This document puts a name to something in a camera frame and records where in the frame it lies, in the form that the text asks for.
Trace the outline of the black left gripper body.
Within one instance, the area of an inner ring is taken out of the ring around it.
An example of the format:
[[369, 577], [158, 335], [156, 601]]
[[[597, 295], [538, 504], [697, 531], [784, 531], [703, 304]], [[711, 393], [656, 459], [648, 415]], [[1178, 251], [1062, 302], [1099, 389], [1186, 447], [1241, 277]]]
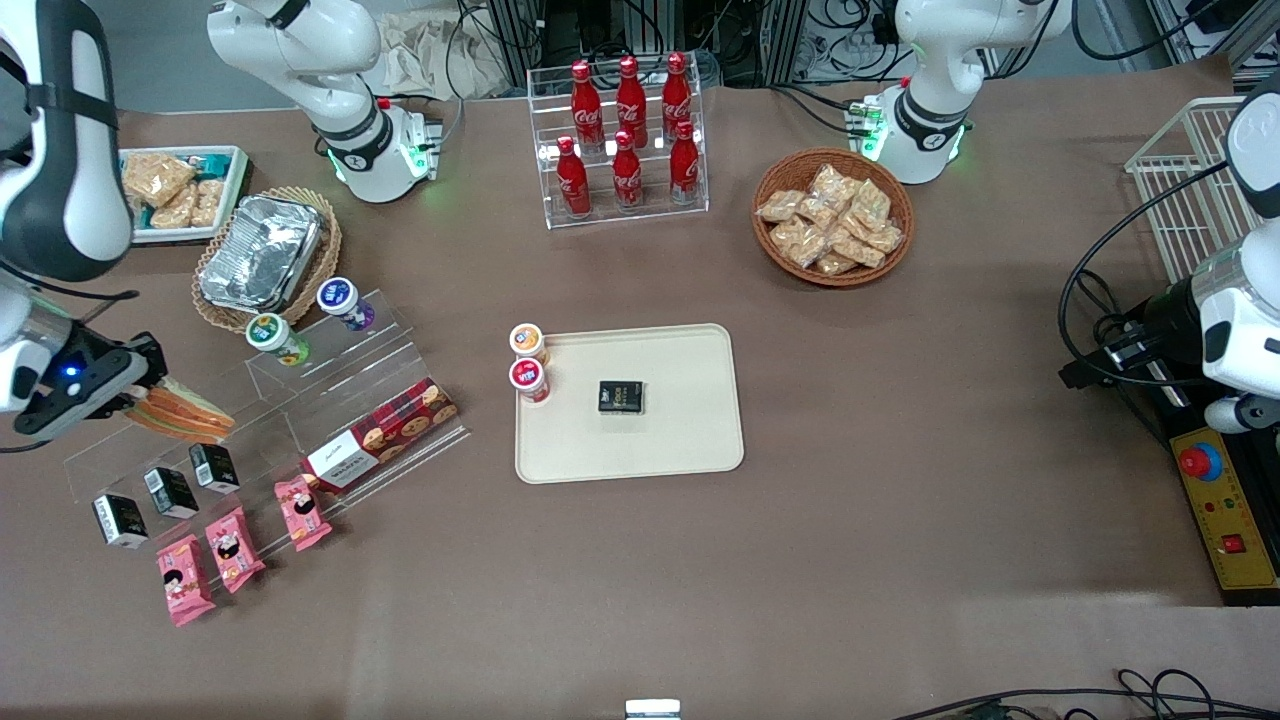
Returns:
[[1203, 379], [1201, 311], [1192, 278], [1170, 284], [1138, 307], [1140, 359], [1171, 366], [1178, 379]]

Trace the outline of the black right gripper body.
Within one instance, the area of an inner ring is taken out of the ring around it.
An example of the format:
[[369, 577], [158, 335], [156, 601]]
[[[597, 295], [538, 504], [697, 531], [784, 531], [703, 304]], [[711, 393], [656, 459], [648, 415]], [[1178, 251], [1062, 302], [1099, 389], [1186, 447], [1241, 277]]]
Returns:
[[106, 402], [125, 392], [125, 343], [90, 328], [73, 328], [52, 354], [23, 340], [12, 350], [13, 430], [29, 441], [52, 441], [88, 419], [104, 419]]

